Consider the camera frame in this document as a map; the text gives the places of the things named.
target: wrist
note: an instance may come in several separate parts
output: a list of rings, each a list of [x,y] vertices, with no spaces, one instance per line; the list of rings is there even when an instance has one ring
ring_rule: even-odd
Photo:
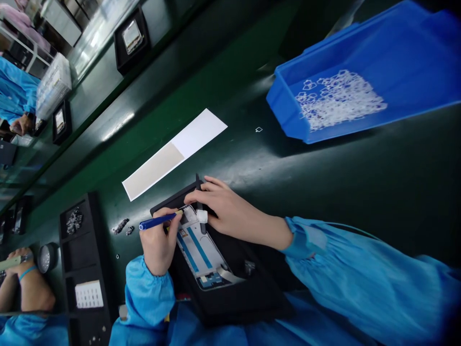
[[[285,220],[278,216],[268,215],[264,245],[274,248],[278,251],[287,249],[293,241],[293,233]]]
[[[150,261],[149,259],[146,260],[146,256],[144,255],[144,264],[147,267],[147,270],[153,275],[153,276],[165,276],[167,274],[168,268],[165,269],[163,266],[159,267],[156,266]]]
[[[21,277],[21,275],[23,275],[27,270],[29,270],[33,266],[35,266],[34,261],[28,261],[18,265],[18,269],[16,271],[18,277]]]
[[[12,272],[6,272],[5,280],[3,282],[18,282],[18,276]]]

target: green workbench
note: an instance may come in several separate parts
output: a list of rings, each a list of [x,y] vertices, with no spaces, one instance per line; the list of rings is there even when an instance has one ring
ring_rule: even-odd
[[[295,1],[275,8],[159,104],[144,108],[137,122],[100,146],[31,212],[26,235],[10,236],[8,247],[58,243],[58,215],[85,192],[96,191],[106,225],[99,231],[106,234],[107,256],[113,259],[107,270],[121,304],[125,267],[142,247],[138,231],[126,236],[110,229],[124,218],[130,219],[127,227],[136,227],[197,172],[224,180],[264,212],[351,224],[405,254],[424,253],[459,266],[461,106],[314,145],[286,137],[265,97],[296,8]],[[228,128],[130,202],[121,181],[204,108]],[[100,129],[100,137],[106,132]],[[62,310],[61,266],[47,278]]]

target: person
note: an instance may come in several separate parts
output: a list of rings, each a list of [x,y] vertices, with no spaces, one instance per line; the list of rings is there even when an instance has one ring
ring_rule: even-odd
[[[31,129],[27,114],[36,112],[39,83],[39,79],[0,57],[0,118],[21,136]]]
[[[126,267],[128,315],[112,328],[111,345],[437,344],[459,306],[459,272],[428,256],[410,258],[386,243],[318,220],[279,218],[259,211],[224,182],[205,177],[201,202],[217,215],[218,232],[286,255],[309,289],[286,293],[296,310],[288,320],[204,328],[190,302],[176,303],[168,269],[181,216],[140,231],[144,255]],[[175,212],[162,208],[154,217]]]
[[[25,256],[28,248],[12,252],[8,259]],[[24,314],[8,318],[16,291],[21,289],[21,311]],[[41,273],[30,259],[5,271],[0,285],[0,345],[68,345],[67,320],[45,315],[53,310],[56,298]]]

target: pen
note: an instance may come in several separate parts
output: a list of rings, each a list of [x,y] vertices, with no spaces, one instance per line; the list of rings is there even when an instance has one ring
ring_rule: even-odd
[[[158,225],[164,223],[165,221],[173,220],[176,215],[182,215],[182,210],[178,210],[177,212],[175,212],[173,214],[168,214],[168,215],[165,215],[165,216],[160,216],[160,217],[153,218],[153,219],[150,219],[150,220],[142,221],[139,224],[139,229],[143,231],[143,230],[146,230],[148,228],[158,226]]]

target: white label sticker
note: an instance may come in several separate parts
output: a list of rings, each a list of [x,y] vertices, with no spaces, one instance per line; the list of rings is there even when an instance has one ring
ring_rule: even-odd
[[[79,309],[103,307],[104,302],[99,280],[76,285],[75,300]]]

